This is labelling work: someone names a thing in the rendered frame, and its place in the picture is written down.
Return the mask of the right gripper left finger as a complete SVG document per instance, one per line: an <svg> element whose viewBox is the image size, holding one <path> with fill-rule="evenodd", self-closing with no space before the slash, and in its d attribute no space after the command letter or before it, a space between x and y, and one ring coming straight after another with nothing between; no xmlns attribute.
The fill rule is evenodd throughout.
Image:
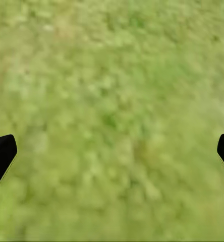
<svg viewBox="0 0 224 242"><path fill-rule="evenodd" d="M13 134L0 137L0 180L17 153Z"/></svg>

